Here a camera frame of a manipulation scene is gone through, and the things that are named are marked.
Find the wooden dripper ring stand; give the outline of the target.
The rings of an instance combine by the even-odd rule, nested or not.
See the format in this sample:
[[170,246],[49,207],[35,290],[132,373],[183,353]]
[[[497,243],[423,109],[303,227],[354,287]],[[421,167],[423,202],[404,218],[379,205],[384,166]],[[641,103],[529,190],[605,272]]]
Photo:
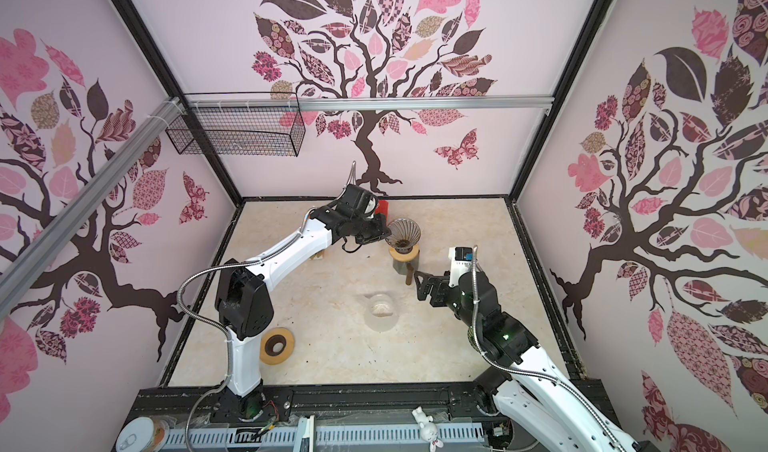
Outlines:
[[389,253],[396,263],[408,263],[418,259],[420,254],[420,247],[419,245],[414,245],[407,252],[401,252],[394,247],[390,247]]

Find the grey glass pitcher wooden handle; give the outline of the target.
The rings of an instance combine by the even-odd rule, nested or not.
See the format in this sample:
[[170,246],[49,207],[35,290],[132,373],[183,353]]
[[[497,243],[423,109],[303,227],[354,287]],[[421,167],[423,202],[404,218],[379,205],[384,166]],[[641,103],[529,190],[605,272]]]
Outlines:
[[418,259],[410,261],[393,260],[393,268],[399,275],[405,278],[405,284],[411,286],[414,280],[414,273],[418,269],[418,263]]

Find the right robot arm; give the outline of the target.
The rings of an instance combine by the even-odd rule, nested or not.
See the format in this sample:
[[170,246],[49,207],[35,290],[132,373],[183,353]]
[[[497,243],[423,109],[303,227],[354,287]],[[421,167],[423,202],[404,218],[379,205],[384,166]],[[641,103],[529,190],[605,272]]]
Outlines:
[[458,278],[417,271],[417,298],[446,307],[468,327],[489,365],[476,380],[491,411],[522,426],[549,451],[655,451],[607,417],[564,375],[534,334],[505,312],[482,271]]

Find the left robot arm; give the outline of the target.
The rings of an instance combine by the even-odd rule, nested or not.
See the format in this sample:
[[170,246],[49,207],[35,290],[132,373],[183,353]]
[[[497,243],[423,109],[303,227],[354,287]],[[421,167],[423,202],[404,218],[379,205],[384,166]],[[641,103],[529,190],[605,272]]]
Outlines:
[[240,419],[252,420],[264,407],[260,370],[262,335],[275,312],[271,293],[310,257],[338,241],[353,240],[360,248],[391,235],[379,198],[357,185],[310,209],[299,228],[245,262],[227,262],[219,277],[215,309],[227,339],[228,375],[222,399]]

